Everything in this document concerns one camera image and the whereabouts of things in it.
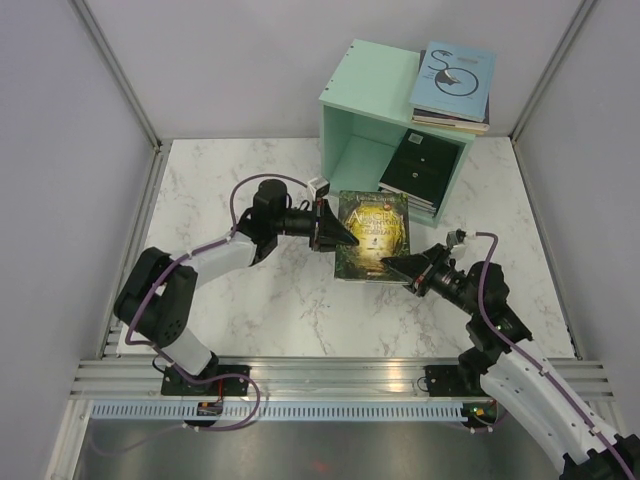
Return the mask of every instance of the green hardcover book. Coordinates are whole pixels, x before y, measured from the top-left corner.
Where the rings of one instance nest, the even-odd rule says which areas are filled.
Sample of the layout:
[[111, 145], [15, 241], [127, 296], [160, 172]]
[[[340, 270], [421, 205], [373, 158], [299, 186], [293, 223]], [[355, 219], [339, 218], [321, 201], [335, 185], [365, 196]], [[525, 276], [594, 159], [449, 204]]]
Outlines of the green hardcover book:
[[338, 219], [360, 245], [336, 247], [335, 278], [406, 283], [380, 259], [409, 255], [409, 205], [406, 193], [340, 192]]

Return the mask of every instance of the book cover illustration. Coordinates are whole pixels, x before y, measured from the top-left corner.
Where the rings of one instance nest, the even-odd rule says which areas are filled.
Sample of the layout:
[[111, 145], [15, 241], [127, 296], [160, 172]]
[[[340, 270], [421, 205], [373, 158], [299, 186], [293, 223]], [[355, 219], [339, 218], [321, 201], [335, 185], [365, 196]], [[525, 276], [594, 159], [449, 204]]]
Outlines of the book cover illustration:
[[380, 261], [409, 255], [409, 206], [405, 193], [342, 191], [338, 219], [360, 245], [336, 247], [335, 278], [406, 283]]
[[494, 64], [492, 52], [431, 42], [410, 103], [416, 108], [481, 122]]

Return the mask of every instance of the marble surface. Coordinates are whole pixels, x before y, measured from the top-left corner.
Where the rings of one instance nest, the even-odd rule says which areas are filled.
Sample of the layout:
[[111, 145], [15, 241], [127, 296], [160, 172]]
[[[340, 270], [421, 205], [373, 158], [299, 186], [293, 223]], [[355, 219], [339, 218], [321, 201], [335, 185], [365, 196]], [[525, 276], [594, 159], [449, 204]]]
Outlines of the marble surface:
[[[177, 140], [146, 240], [177, 252], [220, 236], [230, 226], [229, 194], [255, 173], [308, 180], [320, 173], [317, 139]], [[244, 186], [236, 210], [250, 205], [257, 181]], [[304, 192], [289, 188], [297, 204]], [[437, 229], [411, 224], [411, 251], [443, 243], [449, 230], [500, 236], [494, 261], [511, 287], [509, 304], [546, 355], [573, 349], [515, 156], [507, 138], [473, 145]], [[485, 257], [489, 240], [471, 243], [458, 266]], [[198, 289], [189, 327], [219, 355], [454, 357], [471, 346], [468, 316], [435, 294], [413, 297], [398, 286], [333, 279], [334, 254], [311, 252], [307, 240], [280, 238], [262, 264]], [[121, 353], [144, 351], [125, 346]]]

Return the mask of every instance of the metal corner post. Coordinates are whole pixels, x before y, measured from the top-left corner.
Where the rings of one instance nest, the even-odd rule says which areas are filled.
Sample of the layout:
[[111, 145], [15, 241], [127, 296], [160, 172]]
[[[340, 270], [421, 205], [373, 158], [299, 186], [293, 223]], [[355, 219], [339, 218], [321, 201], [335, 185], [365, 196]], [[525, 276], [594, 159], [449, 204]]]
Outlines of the metal corner post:
[[91, 8], [87, 5], [85, 0], [68, 0], [68, 2], [87, 32], [89, 39], [102, 57], [102, 60], [116, 82], [118, 89], [129, 104], [129, 107], [138, 120], [140, 128], [142, 128], [147, 140], [156, 152], [159, 151], [162, 142], [153, 128], [149, 117], [147, 117], [142, 104], [138, 100], [138, 97], [136, 96], [131, 83], [127, 79], [120, 62], [118, 62], [118, 59], [113, 53], [113, 50], [111, 49], [104, 32], [100, 28], [98, 21], [91, 11]]
[[513, 128], [511, 135], [509, 135], [514, 144], [522, 135], [522, 132], [531, 119], [531, 116], [535, 111], [538, 103], [540, 102], [542, 96], [544, 95], [544, 92], [547, 90], [547, 87], [555, 77], [560, 66], [564, 63], [567, 54], [571, 50], [571, 47], [575, 43], [578, 35], [582, 31], [582, 28], [595, 10], [598, 3], [600, 3], [600, 0], [582, 0], [582, 3], [576, 10], [576, 13], [573, 15], [569, 26], [562, 35], [558, 46], [553, 52], [553, 55], [551, 55], [551, 58], [549, 59], [547, 66], [542, 72], [542, 75], [538, 79], [538, 82], [536, 83], [536, 86], [533, 89], [529, 100], [527, 100], [527, 103], [522, 109], [522, 112], [520, 113], [520, 116], [516, 121], [516, 125]]

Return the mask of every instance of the mint green shelf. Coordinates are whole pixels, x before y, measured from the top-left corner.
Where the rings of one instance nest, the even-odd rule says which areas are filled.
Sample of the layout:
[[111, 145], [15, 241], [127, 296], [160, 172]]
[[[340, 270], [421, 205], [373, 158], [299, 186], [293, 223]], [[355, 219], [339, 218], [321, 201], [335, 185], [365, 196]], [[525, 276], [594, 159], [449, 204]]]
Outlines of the mint green shelf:
[[416, 52], [353, 42], [320, 96], [322, 175], [334, 194], [376, 191], [407, 128], [446, 139], [459, 146], [459, 154], [438, 213], [409, 209], [411, 220], [435, 227], [475, 135], [411, 123], [409, 96], [419, 60]]

